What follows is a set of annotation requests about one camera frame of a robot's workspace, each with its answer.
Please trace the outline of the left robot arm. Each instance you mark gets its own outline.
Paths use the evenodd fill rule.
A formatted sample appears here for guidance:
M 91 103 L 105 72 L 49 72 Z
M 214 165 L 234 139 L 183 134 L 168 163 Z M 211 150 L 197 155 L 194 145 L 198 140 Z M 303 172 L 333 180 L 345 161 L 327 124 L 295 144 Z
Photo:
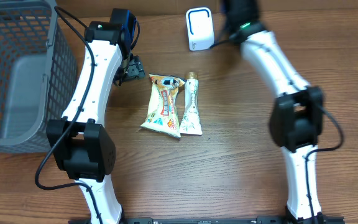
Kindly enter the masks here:
M 112 86 L 145 77 L 138 56 L 132 54 L 140 25 L 128 9 L 114 8 L 107 22 L 85 26 L 80 39 L 85 58 L 74 94 L 60 119 L 47 123 L 47 138 L 57 167 L 78 186 L 91 216 L 86 223 L 125 223 L 111 172 L 116 147 L 105 130 L 105 112 Z

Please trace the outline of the white cream tube gold cap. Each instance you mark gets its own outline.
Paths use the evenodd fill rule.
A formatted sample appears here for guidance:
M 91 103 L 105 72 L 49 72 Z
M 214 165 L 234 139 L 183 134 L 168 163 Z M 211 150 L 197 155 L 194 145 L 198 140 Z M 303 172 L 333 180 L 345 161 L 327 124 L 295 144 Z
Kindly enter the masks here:
M 201 136 L 203 132 L 198 111 L 198 74 L 188 72 L 185 79 L 185 111 L 180 124 L 180 133 Z

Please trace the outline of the cream snack bag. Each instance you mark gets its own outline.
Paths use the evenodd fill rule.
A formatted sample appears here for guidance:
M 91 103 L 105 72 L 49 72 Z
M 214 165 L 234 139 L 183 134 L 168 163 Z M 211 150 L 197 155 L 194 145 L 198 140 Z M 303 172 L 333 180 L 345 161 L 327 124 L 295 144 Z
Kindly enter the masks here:
M 169 75 L 150 74 L 149 77 L 152 83 L 149 107 L 140 127 L 180 139 L 175 101 L 179 89 L 186 81 Z

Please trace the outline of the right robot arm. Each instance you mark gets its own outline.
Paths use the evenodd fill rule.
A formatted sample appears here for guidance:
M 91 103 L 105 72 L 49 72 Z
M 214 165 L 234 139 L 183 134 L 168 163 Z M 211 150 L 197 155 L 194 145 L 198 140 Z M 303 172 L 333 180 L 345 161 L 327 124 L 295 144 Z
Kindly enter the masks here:
M 324 223 L 316 190 L 315 155 L 322 132 L 323 93 L 312 87 L 259 19 L 257 1 L 223 1 L 229 41 L 259 73 L 274 97 L 268 128 L 281 149 L 288 181 L 287 220 Z

